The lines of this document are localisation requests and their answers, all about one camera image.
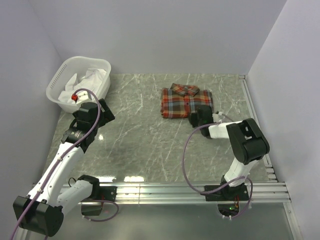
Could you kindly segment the red brown plaid shirt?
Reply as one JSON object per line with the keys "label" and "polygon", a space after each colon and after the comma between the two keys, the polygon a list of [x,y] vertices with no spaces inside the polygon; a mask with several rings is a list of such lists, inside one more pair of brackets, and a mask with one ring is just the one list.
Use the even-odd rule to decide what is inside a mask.
{"label": "red brown plaid shirt", "polygon": [[200,106],[209,106],[213,109],[214,101],[211,91],[201,90],[196,85],[177,83],[161,90],[160,113],[165,119],[187,118]]}

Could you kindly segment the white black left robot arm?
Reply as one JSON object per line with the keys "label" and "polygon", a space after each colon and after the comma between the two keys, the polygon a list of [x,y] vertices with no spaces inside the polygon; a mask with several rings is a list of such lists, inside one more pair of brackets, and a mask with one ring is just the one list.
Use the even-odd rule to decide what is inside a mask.
{"label": "white black left robot arm", "polygon": [[78,203],[85,199],[103,200],[100,181],[93,176],[82,175],[65,192],[61,189],[75,164],[95,140],[98,129],[113,121],[115,116],[103,98],[97,103],[83,103],[72,115],[74,119],[64,132],[48,169],[25,197],[18,196],[13,202],[16,228],[52,237],[62,226],[65,215]]}

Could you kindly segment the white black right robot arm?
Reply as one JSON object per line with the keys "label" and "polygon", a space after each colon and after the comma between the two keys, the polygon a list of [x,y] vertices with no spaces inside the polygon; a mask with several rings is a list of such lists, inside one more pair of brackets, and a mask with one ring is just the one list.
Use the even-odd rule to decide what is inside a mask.
{"label": "white black right robot arm", "polygon": [[208,139],[228,139],[234,159],[217,188],[200,191],[191,184],[187,177],[185,152],[183,152],[181,167],[185,181],[191,189],[201,195],[220,193],[226,200],[233,199],[245,186],[245,181],[254,165],[270,152],[270,145],[265,135],[253,118],[215,122],[212,108],[206,105],[189,113],[188,120],[194,128],[193,134],[200,131]]}

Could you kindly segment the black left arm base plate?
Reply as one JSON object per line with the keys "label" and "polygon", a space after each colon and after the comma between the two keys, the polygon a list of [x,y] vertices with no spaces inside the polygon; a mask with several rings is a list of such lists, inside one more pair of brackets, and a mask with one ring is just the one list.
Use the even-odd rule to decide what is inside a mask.
{"label": "black left arm base plate", "polygon": [[89,197],[85,198],[85,201],[89,200],[107,200],[115,202],[117,195],[116,186],[94,186],[92,193]]}

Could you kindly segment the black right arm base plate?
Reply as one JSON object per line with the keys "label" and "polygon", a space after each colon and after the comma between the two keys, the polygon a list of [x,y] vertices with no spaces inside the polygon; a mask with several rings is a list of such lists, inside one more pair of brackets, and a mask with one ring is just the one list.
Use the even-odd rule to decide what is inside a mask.
{"label": "black right arm base plate", "polygon": [[223,189],[205,195],[207,202],[223,202],[223,201],[247,201],[249,194],[247,186],[243,183],[236,187],[226,186]]}

